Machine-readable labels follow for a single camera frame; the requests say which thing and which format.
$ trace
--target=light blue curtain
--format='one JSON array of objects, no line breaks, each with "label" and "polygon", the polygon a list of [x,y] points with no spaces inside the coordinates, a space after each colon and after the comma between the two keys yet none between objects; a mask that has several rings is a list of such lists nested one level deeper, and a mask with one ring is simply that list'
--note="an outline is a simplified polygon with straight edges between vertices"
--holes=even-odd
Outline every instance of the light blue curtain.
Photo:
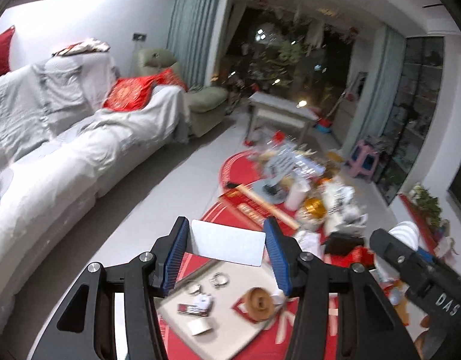
[{"label": "light blue curtain", "polygon": [[204,85],[219,0],[175,0],[167,48],[182,67],[189,87]]},{"label": "light blue curtain", "polygon": [[344,155],[349,155],[359,139],[382,135],[397,93],[405,47],[406,39],[389,26],[376,31],[369,74],[342,145]]}]

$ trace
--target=red pillow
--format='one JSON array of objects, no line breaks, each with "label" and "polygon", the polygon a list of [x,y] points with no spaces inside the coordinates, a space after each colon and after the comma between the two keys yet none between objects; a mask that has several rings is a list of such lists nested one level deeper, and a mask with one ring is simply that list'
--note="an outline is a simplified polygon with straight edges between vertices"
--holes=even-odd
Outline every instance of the red pillow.
[{"label": "red pillow", "polygon": [[10,41],[14,35],[15,27],[12,26],[2,34],[0,34],[0,76],[10,72],[9,67],[9,51]]},{"label": "red pillow", "polygon": [[182,86],[186,92],[189,90],[185,82],[170,67],[152,77],[159,85],[178,85]]},{"label": "red pillow", "polygon": [[154,76],[118,79],[104,103],[104,108],[118,112],[136,111],[150,101]]}]

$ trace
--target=tray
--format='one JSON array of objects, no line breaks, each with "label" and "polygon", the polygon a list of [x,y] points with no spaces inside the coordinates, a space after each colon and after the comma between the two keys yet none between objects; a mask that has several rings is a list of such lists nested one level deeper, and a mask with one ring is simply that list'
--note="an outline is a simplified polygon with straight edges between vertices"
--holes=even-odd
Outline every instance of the tray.
[{"label": "tray", "polygon": [[[229,276],[229,284],[219,289],[210,284],[210,278],[217,272]],[[192,304],[193,296],[185,286],[189,281],[202,285],[203,292],[214,297],[214,304],[207,317],[213,327],[209,332],[192,336],[187,323],[197,318],[178,314],[179,303]],[[269,293],[277,290],[272,267],[262,261],[260,267],[244,266],[219,260],[209,261],[200,269],[176,283],[173,292],[163,299],[157,312],[180,339],[203,360],[228,360],[244,349],[273,320],[250,323],[239,315],[232,306],[251,288],[262,287]]]}]

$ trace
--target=glass cabinet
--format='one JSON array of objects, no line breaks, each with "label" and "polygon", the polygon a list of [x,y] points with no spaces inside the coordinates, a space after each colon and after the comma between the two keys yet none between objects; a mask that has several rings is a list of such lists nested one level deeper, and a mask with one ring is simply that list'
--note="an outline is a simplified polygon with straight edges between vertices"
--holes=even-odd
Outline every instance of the glass cabinet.
[{"label": "glass cabinet", "polygon": [[408,38],[402,75],[373,176],[388,204],[404,183],[427,136],[442,81],[443,37]]}]

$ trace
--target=sofa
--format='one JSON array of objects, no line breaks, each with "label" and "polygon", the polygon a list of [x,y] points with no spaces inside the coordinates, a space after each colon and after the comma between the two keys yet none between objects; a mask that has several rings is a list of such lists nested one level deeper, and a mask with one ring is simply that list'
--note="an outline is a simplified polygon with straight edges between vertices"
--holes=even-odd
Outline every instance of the sofa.
[{"label": "sofa", "polygon": [[0,77],[0,331],[50,250],[190,112],[179,86],[133,112],[103,109],[118,77],[108,53],[55,57]]},{"label": "sofa", "polygon": [[[142,49],[138,52],[139,76],[152,76],[165,68],[172,68],[177,76],[183,77],[179,62],[169,50]],[[184,94],[190,109],[190,129],[195,136],[201,137],[224,120],[228,96],[224,88],[217,86],[190,88]]]}]

